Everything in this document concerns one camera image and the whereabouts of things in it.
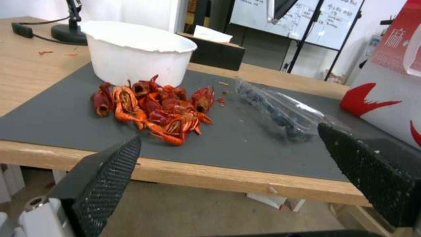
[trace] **white wall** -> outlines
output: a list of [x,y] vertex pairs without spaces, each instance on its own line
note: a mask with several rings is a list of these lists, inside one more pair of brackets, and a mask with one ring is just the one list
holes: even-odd
[[[187,0],[82,0],[80,16],[88,20],[123,21],[170,31],[184,27]],[[66,0],[0,0],[0,18],[32,16],[46,20],[66,17]]]
[[[381,26],[380,21],[398,14],[405,2],[406,0],[365,0],[361,9],[362,17],[357,21],[349,36],[333,68],[333,73],[349,75],[370,37],[380,34],[387,27]],[[296,43],[291,42],[284,62],[291,61],[295,50]],[[306,44],[300,52],[292,73],[321,79],[322,73],[330,67],[335,55],[336,51]]]

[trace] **cooked crayfish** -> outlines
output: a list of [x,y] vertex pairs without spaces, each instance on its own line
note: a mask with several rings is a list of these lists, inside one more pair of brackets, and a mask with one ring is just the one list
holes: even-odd
[[149,81],[138,81],[129,86],[114,87],[112,96],[110,84],[100,86],[92,95],[95,111],[100,116],[108,115],[114,109],[119,121],[134,121],[142,130],[147,127],[153,136],[173,145],[182,145],[190,131],[201,134],[199,124],[212,124],[204,113],[214,101],[214,90],[210,87],[196,91],[188,99],[183,87],[164,87],[155,81],[158,75]]

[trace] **lamp base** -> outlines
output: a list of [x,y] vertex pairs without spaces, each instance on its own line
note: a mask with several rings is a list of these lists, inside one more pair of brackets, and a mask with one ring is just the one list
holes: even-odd
[[55,25],[51,28],[51,37],[64,42],[86,44],[86,35],[80,31],[80,26],[71,29],[69,25]]

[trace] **white plastic bowl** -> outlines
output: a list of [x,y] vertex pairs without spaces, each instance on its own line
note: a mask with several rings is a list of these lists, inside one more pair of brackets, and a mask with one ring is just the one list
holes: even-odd
[[197,45],[182,36],[124,22],[89,21],[86,34],[95,74],[116,86],[147,81],[159,74],[157,83],[179,86]]

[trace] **gray mat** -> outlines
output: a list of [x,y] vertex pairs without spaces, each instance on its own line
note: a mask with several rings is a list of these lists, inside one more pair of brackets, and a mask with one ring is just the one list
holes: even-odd
[[[226,87],[217,81],[234,82],[211,74],[187,71],[183,80],[189,95],[197,88],[214,85],[216,97],[225,97],[225,107],[216,102],[207,113],[214,125],[202,124],[201,136],[191,133],[180,147],[142,131],[142,157],[174,162],[205,164],[244,170],[300,175],[331,180],[347,180],[318,136],[311,142],[294,143],[285,132],[236,94],[222,95]],[[90,95],[101,81],[91,64],[80,68],[28,102],[0,118],[0,139],[36,143],[88,151],[101,151],[139,133],[131,123],[121,123],[111,115],[99,118]],[[362,137],[387,137],[371,125],[343,112],[338,100],[275,89],[294,97],[345,124],[358,127]]]

